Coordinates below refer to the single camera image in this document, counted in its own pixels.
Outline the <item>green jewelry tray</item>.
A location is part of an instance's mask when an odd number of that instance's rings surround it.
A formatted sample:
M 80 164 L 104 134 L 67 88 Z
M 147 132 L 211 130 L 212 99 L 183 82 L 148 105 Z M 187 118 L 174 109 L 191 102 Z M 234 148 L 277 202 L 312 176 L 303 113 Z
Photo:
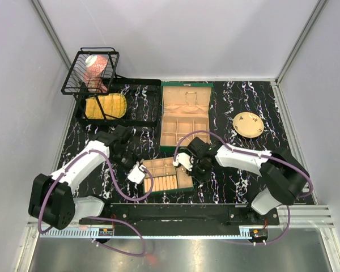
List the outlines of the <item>green jewelry tray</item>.
M 173 158 L 145 160 L 143 165 L 151 173 L 154 186 L 151 193 L 192 190 L 193 180 L 182 165 L 175 167 Z

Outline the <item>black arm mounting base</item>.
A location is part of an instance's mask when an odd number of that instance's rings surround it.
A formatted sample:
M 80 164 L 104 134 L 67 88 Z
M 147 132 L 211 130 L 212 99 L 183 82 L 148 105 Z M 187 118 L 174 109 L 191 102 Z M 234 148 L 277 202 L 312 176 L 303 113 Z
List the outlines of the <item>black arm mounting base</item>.
M 143 236 L 235 236 L 240 226 L 277 226 L 276 209 L 258 215 L 236 204 L 124 204 L 104 209 L 105 218 L 123 220 Z

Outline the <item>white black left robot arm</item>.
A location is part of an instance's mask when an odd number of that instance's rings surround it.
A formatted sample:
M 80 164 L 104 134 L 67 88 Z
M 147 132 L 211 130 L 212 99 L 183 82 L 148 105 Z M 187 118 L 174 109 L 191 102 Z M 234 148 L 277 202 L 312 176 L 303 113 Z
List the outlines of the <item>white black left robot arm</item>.
M 102 199 L 91 195 L 74 198 L 73 194 L 80 183 L 104 162 L 121 166 L 128 172 L 131 182 L 140 184 L 146 174 L 140 159 L 128 150 L 130 137 L 130 129 L 121 125 L 111 133 L 100 131 L 62 168 L 50 175 L 36 176 L 29 200 L 29 215 L 58 230 L 89 216 L 98 224 L 107 223 L 111 211 Z

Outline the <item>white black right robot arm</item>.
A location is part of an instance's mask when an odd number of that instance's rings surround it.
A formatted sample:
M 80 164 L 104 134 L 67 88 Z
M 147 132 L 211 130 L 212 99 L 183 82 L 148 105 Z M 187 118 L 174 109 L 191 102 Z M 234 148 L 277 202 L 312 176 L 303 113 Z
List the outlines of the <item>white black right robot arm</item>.
M 190 174 L 198 181 L 208 178 L 217 165 L 248 171 L 260 177 L 266 188 L 249 201 L 246 218 L 251 224 L 260 224 L 273 208 L 293 205 L 310 182 L 309 173 L 284 148 L 256 151 L 235 147 L 224 141 L 209 144 L 195 137 L 186 149 L 192 155 Z

